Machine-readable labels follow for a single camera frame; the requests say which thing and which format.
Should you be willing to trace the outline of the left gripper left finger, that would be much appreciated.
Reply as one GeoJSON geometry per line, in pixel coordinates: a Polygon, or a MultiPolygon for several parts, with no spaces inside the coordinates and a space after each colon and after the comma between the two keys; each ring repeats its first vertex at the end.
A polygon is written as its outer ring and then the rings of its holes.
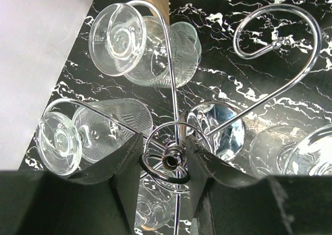
{"type": "Polygon", "coordinates": [[[143,136],[68,178],[1,172],[1,234],[133,234],[143,136]]]}

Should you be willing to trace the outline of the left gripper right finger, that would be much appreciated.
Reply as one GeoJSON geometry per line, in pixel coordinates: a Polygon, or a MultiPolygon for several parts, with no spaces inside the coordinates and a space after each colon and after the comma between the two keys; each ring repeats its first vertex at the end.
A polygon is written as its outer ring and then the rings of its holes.
{"type": "Polygon", "coordinates": [[[331,177],[247,175],[186,138],[199,234],[331,234],[331,177]]]}

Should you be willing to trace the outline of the clear wine glass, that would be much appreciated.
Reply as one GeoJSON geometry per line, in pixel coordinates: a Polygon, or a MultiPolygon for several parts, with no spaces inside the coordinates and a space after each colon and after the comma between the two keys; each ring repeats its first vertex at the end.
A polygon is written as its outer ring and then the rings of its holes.
{"type": "Polygon", "coordinates": [[[251,142],[249,161],[257,178],[331,176],[331,124],[311,133],[286,125],[267,128],[251,142]]]}
{"type": "Polygon", "coordinates": [[[176,194],[160,187],[150,176],[140,180],[135,228],[153,231],[167,224],[175,214],[176,194]]]}

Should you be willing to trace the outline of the ribbed glass goblet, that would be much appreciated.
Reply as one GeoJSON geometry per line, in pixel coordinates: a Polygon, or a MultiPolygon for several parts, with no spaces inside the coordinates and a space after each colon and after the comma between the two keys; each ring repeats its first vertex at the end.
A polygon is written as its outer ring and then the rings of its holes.
{"type": "MultiPolygon", "coordinates": [[[[91,102],[90,106],[130,128],[150,135],[153,119],[139,100],[124,98],[91,102]]],[[[96,163],[120,148],[134,133],[85,107],[72,118],[60,112],[45,114],[36,129],[36,147],[44,165],[53,173],[74,173],[81,159],[96,163]]]]}

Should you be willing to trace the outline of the chrome wine glass rack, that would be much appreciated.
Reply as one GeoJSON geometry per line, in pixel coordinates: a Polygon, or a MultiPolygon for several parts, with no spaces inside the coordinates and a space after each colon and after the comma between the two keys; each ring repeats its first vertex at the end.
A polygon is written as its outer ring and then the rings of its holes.
{"type": "MultiPolygon", "coordinates": [[[[141,0],[130,1],[126,4],[133,6],[136,9],[137,6],[146,6],[150,9],[154,8],[153,4],[141,0]]],[[[161,21],[166,41],[169,72],[171,76],[170,89],[173,93],[172,98],[174,121],[172,122],[172,125],[174,126],[176,132],[175,142],[164,150],[164,154],[162,156],[155,155],[154,158],[160,160],[161,165],[166,170],[178,171],[179,176],[177,178],[170,177],[160,172],[156,168],[151,167],[148,164],[148,159],[150,158],[150,154],[148,152],[144,152],[143,155],[140,157],[140,164],[146,174],[152,177],[156,182],[164,182],[167,185],[173,184],[178,186],[186,184],[189,181],[189,172],[187,168],[186,138],[190,135],[194,136],[200,143],[200,145],[202,145],[207,151],[227,163],[232,159],[232,157],[226,155],[227,146],[225,140],[221,137],[221,134],[225,131],[226,128],[230,128],[232,136],[236,136],[237,131],[235,129],[237,127],[244,126],[242,118],[243,116],[247,115],[251,111],[251,109],[247,108],[242,112],[235,113],[233,116],[226,117],[225,113],[221,110],[223,104],[217,102],[204,102],[190,110],[190,112],[186,115],[185,120],[181,120],[178,112],[178,101],[176,95],[176,89],[178,87],[176,86],[174,75],[170,33],[167,28],[168,25],[161,16],[160,12],[156,11],[154,16],[158,17],[161,21]]],[[[49,112],[54,112],[53,107],[61,102],[62,100],[58,99],[52,104],[50,104],[45,110],[43,116],[49,112]]],[[[109,117],[105,113],[90,106],[90,103],[85,104],[82,102],[77,102],[77,106],[78,108],[82,106],[89,110],[92,110],[100,116],[115,122],[116,124],[128,129],[133,133],[138,132],[130,128],[126,124],[112,117],[109,117]]],[[[145,135],[146,144],[150,144],[152,142],[152,137],[156,132],[157,128],[153,127],[150,135],[145,135]]]]}

